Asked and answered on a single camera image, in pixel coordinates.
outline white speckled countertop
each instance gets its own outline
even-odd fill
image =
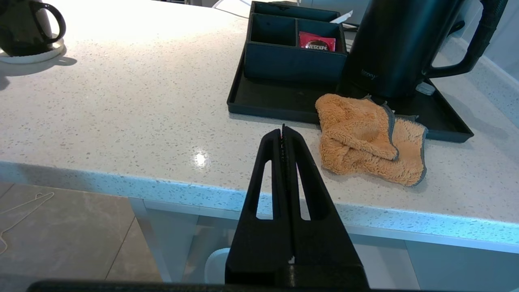
[[[283,123],[227,111],[247,20],[145,0],[49,2],[67,22],[65,58],[0,64],[0,180],[240,210],[260,139]],[[339,214],[371,235],[519,253],[519,129],[464,76],[434,82],[475,136],[427,141],[414,188],[321,169]],[[286,124],[319,166],[320,130]]]

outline nescafe packet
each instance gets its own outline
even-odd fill
[[[308,32],[299,32],[299,46],[301,48],[335,51],[335,38],[322,37]]]

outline microfiber cloth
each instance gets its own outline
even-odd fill
[[[369,97],[326,94],[316,101],[322,137],[323,167],[339,175],[367,173],[406,186],[417,185],[427,171],[427,128],[414,117],[395,116]]]

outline tile floor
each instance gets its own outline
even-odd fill
[[[44,278],[161,281],[127,198],[0,182],[0,292]],[[0,252],[5,245],[0,242]]]

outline kettle handle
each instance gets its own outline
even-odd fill
[[[477,60],[483,55],[490,44],[497,24],[503,15],[508,0],[480,0],[483,4],[481,20],[477,25],[476,33],[470,41],[469,48],[463,60],[456,65],[438,67],[426,72],[425,78],[446,77],[467,73],[476,65]]]

